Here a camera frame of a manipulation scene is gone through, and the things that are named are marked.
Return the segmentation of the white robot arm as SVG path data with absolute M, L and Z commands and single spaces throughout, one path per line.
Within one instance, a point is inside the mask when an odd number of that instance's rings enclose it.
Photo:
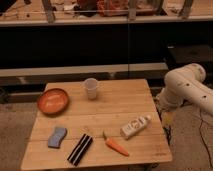
M 165 87 L 158 94 L 160 106 L 171 110 L 188 100 L 213 117 L 213 89 L 203 84 L 205 78 L 205 69 L 197 63 L 170 70 L 164 77 Z

